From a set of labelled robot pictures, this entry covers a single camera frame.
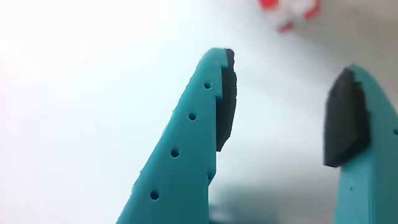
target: black rubber pad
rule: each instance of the black rubber pad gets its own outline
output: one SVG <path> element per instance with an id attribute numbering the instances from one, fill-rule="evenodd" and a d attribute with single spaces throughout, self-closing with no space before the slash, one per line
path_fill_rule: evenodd
<path id="1" fill-rule="evenodd" d="M 228 67 L 221 69 L 223 79 L 223 99 L 216 102 L 216 150 L 221 151 L 232 131 L 236 107 L 236 74 L 234 71 L 234 52 L 226 49 Z"/>
<path id="2" fill-rule="evenodd" d="M 345 69 L 329 92 L 324 132 L 324 164 L 339 167 L 371 142 L 366 97 L 351 70 Z"/>

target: red and white object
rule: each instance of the red and white object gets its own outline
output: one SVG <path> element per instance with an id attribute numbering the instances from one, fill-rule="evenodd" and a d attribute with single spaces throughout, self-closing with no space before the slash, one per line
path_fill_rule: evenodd
<path id="1" fill-rule="evenodd" d="M 268 21 L 279 32 L 291 30 L 296 22 L 313 19 L 320 0 L 259 0 Z"/>

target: teal plastic jaw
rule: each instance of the teal plastic jaw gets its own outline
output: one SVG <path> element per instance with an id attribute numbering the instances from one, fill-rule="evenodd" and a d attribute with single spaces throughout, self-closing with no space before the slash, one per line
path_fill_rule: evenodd
<path id="1" fill-rule="evenodd" d="M 366 96 L 368 148 L 341 167 L 336 224 L 398 223 L 398 116 L 375 79 L 351 66 Z"/>
<path id="2" fill-rule="evenodd" d="M 216 101 L 223 98 L 226 49 L 200 60 L 133 186 L 118 224 L 208 224 L 208 186 L 216 174 Z"/>

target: white background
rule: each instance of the white background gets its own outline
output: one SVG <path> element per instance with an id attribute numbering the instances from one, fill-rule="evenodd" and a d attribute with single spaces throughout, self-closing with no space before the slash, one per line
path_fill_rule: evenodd
<path id="1" fill-rule="evenodd" d="M 114 223 L 211 47 L 236 53 L 238 104 L 210 201 L 332 223 L 327 91 L 357 62 L 394 96 L 398 28 L 385 5 L 323 8 L 279 35 L 253 1 L 0 1 L 0 223 Z"/>

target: clamp jaw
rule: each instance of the clamp jaw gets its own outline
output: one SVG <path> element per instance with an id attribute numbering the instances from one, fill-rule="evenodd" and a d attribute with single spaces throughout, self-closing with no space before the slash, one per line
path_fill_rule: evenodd
<path id="1" fill-rule="evenodd" d="M 233 57 L 211 49 L 200 60 L 118 224 L 209 223 L 216 151 L 231 134 L 236 106 Z"/>
<path id="2" fill-rule="evenodd" d="M 336 224 L 398 223 L 398 116 L 375 79 L 344 70 L 326 106 L 324 163 L 341 167 Z"/>

